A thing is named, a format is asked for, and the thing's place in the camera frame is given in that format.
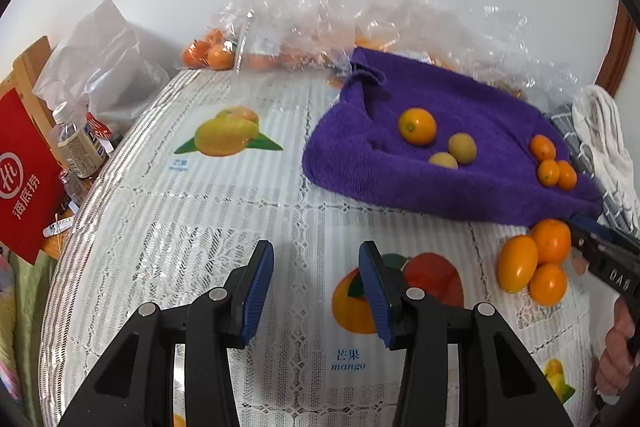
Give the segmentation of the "person right hand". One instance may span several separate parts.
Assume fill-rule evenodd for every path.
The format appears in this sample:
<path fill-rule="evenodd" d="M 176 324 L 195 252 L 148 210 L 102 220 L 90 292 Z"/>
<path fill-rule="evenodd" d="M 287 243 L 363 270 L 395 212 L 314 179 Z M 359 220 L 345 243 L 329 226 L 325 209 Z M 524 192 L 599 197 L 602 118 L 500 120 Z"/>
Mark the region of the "person right hand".
<path fill-rule="evenodd" d="M 602 395 L 620 395 L 639 365 L 639 355 L 633 358 L 627 348 L 627 341 L 635 331 L 627 303 L 618 297 L 614 305 L 614 325 L 605 336 L 605 348 L 596 373 L 596 385 Z"/>

